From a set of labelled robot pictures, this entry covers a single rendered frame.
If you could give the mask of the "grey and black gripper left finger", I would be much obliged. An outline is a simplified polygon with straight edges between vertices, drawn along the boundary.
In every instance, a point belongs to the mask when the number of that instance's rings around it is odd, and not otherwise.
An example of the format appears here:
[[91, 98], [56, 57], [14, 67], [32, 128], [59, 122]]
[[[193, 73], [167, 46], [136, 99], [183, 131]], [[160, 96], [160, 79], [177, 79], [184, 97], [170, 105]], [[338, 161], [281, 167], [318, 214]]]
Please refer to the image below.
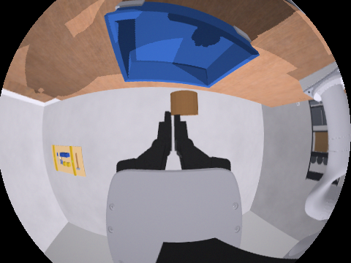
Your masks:
[[136, 159], [119, 161], [116, 172], [124, 169], [149, 169], [165, 170], [167, 157], [172, 151], [172, 125], [171, 113], [165, 111], [165, 120], [159, 122], [157, 139], [152, 142], [151, 147]]

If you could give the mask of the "bronze bushing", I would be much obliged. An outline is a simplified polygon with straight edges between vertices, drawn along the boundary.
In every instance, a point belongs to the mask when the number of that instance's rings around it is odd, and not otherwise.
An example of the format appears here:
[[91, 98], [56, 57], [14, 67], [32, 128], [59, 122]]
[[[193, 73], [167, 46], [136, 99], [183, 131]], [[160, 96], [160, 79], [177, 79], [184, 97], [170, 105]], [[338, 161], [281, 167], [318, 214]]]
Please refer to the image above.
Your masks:
[[198, 115], [197, 92], [174, 91], [170, 94], [171, 115]]

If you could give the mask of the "blue plastic crate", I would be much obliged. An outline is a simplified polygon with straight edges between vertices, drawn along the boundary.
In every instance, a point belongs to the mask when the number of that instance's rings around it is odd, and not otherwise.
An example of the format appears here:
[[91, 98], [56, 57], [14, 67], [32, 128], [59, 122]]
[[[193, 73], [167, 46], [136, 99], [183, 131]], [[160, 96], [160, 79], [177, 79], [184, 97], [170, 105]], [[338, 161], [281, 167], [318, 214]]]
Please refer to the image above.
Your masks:
[[260, 55], [236, 26], [177, 4], [121, 1], [104, 17], [124, 82], [210, 88]]

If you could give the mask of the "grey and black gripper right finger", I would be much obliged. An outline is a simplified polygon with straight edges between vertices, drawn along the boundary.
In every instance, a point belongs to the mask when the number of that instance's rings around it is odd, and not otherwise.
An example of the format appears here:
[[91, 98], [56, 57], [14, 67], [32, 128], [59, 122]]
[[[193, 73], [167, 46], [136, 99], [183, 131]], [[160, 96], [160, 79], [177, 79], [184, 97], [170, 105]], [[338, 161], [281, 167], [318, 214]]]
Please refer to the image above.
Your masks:
[[[176, 154], [181, 162], [181, 169], [223, 168], [231, 171], [228, 159], [209, 157], [194, 146], [188, 138], [186, 121], [181, 121], [180, 115], [174, 115], [174, 144]], [[182, 160], [183, 159], [183, 160]]]

